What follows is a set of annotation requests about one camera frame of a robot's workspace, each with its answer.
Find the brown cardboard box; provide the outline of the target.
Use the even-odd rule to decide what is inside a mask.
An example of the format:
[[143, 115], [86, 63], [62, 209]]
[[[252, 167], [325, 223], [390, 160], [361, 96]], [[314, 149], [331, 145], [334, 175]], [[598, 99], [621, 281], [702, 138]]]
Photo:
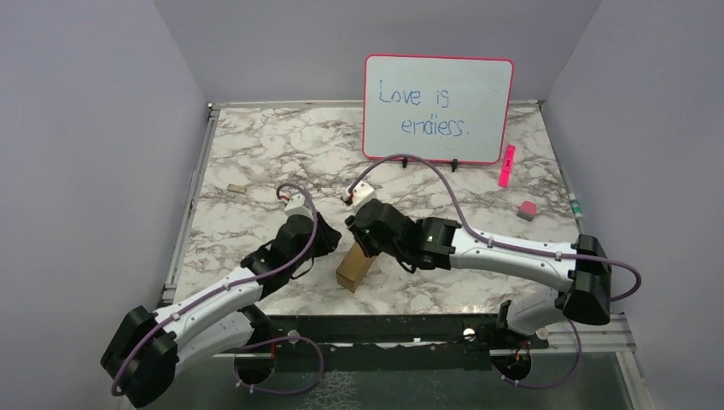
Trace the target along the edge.
[[361, 246], [355, 243], [336, 269], [336, 282], [343, 289], [354, 293], [369, 272], [375, 259], [375, 256], [367, 256]]

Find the pink grey eraser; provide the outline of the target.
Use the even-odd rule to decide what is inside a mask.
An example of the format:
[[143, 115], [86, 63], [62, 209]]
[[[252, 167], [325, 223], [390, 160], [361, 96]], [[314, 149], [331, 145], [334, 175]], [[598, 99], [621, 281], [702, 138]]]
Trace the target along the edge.
[[523, 201], [517, 209], [517, 217], [526, 221], [533, 221], [537, 210], [537, 205], [534, 202]]

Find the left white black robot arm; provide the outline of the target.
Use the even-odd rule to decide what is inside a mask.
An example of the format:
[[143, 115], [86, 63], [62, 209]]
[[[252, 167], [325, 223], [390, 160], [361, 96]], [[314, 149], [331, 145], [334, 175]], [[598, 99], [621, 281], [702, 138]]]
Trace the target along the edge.
[[145, 407], [199, 361], [229, 349], [273, 347], [271, 321], [257, 302], [300, 277], [307, 261], [334, 252], [341, 238], [321, 214], [291, 215], [216, 284], [154, 312], [132, 309], [101, 358], [112, 395]]

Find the green white marker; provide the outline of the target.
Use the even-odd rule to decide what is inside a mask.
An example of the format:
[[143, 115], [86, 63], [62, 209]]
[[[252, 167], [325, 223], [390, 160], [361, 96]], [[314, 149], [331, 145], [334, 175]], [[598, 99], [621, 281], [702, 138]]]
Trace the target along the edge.
[[582, 218], [581, 206], [574, 193], [569, 193], [569, 205], [576, 220]]

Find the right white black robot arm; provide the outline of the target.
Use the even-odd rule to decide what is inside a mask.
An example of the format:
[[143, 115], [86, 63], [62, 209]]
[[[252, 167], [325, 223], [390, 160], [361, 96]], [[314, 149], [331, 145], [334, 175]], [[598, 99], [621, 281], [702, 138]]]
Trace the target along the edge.
[[493, 338], [512, 348], [540, 328], [565, 319], [584, 325], [610, 322], [611, 269], [595, 237], [574, 243], [540, 243], [469, 233], [455, 220], [413, 220], [372, 199], [345, 220], [368, 256], [394, 257], [408, 272], [468, 269], [500, 273], [542, 285], [518, 300], [506, 300], [493, 323]]

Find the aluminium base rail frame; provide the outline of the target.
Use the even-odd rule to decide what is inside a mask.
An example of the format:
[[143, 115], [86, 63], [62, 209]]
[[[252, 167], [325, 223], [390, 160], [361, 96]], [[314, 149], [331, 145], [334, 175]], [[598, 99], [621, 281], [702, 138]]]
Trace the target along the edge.
[[492, 314], [275, 316], [277, 344], [183, 372], [154, 409], [649, 409], [626, 319], [528, 342]]

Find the pink highlighter marker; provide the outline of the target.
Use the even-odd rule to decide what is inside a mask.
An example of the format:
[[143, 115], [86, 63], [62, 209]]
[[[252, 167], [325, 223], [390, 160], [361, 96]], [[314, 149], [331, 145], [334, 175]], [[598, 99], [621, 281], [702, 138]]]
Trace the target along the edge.
[[508, 144], [505, 148], [503, 161], [501, 163], [500, 175], [498, 180], [499, 187], [505, 188], [509, 184], [515, 153], [516, 146], [513, 144]]

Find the small wooden block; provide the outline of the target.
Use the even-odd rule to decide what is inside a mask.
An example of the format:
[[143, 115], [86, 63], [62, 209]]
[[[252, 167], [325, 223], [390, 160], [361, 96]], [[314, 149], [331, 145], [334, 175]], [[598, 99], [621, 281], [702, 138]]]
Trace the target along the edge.
[[247, 190], [244, 186], [237, 185], [237, 184], [228, 184], [226, 189], [231, 193], [239, 194], [239, 195], [245, 194], [246, 190]]

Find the pink framed whiteboard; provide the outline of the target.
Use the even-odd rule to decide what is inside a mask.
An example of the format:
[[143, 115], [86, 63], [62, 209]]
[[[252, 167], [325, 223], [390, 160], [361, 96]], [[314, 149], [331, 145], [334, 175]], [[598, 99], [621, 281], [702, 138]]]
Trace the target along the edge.
[[515, 66], [506, 58], [370, 55], [362, 152], [427, 161], [499, 161]]

